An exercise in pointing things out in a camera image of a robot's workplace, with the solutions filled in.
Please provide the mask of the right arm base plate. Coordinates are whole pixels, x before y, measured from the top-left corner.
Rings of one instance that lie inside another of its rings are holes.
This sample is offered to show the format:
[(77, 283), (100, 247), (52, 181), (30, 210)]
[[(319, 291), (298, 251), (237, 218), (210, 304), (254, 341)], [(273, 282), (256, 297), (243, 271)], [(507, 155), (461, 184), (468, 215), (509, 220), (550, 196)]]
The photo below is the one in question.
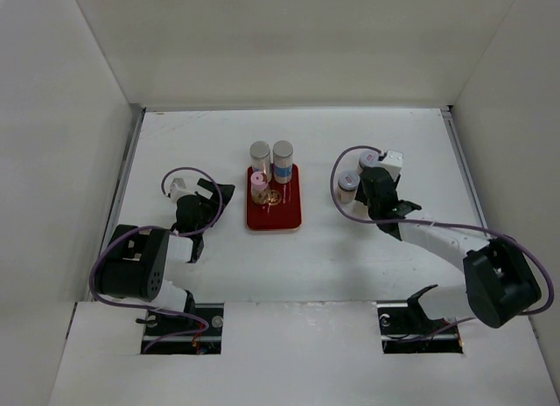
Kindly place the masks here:
[(405, 302), (377, 305), (381, 349), (385, 354), (462, 354), (459, 327), (447, 328), (454, 317), (430, 319)]

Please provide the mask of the blue label white bead bottle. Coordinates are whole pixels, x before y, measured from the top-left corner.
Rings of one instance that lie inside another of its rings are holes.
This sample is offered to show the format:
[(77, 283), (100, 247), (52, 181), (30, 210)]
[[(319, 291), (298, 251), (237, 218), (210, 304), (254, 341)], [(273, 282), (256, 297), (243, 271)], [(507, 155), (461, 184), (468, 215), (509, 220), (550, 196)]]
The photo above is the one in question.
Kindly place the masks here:
[(293, 146), (290, 142), (281, 140), (273, 145), (273, 175), (279, 184), (287, 184), (292, 178)]

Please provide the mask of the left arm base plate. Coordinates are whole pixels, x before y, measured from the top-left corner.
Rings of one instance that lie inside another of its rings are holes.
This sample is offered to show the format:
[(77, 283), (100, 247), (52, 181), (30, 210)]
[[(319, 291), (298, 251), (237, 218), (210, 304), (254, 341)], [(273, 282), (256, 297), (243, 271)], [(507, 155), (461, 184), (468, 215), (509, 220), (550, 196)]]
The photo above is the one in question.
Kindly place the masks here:
[(148, 355), (217, 355), (221, 353), (224, 327), (224, 304), (196, 304), (196, 320), (166, 316), (149, 311), (136, 322), (143, 325), (140, 354)]

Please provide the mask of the silver lid pink bottle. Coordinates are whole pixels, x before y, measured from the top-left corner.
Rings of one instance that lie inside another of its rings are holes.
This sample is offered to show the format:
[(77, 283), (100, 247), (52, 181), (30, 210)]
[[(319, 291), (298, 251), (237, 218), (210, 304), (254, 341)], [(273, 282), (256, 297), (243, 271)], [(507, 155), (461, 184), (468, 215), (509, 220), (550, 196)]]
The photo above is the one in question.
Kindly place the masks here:
[(251, 168), (254, 172), (270, 175), (270, 147), (264, 141), (253, 142), (249, 147)]

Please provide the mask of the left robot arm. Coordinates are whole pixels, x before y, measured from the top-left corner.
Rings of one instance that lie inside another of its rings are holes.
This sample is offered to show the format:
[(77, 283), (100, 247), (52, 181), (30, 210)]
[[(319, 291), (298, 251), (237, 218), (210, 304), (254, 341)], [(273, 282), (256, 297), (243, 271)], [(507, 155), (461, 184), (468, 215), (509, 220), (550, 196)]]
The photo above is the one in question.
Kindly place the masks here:
[(194, 191), (182, 178), (171, 182), (167, 197), (175, 206), (169, 228), (119, 225), (89, 277), (94, 298), (106, 305), (152, 310), (166, 315), (166, 324), (180, 335), (196, 325), (193, 294), (165, 277), (170, 263), (196, 263), (204, 248), (204, 232), (221, 217), (235, 186), (201, 178)]

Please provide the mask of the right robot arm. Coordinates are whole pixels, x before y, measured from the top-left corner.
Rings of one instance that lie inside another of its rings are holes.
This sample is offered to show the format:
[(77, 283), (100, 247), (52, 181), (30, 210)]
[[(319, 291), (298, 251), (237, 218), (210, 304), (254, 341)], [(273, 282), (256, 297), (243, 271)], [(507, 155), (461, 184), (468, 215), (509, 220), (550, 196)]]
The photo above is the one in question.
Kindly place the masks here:
[(396, 182), (382, 167), (360, 173), (358, 201), (377, 227), (398, 241), (416, 245), (463, 273), (471, 314), (499, 328), (541, 299), (542, 292), (515, 241), (505, 236), (477, 236), (467, 227), (439, 226), (422, 207), (399, 199)]

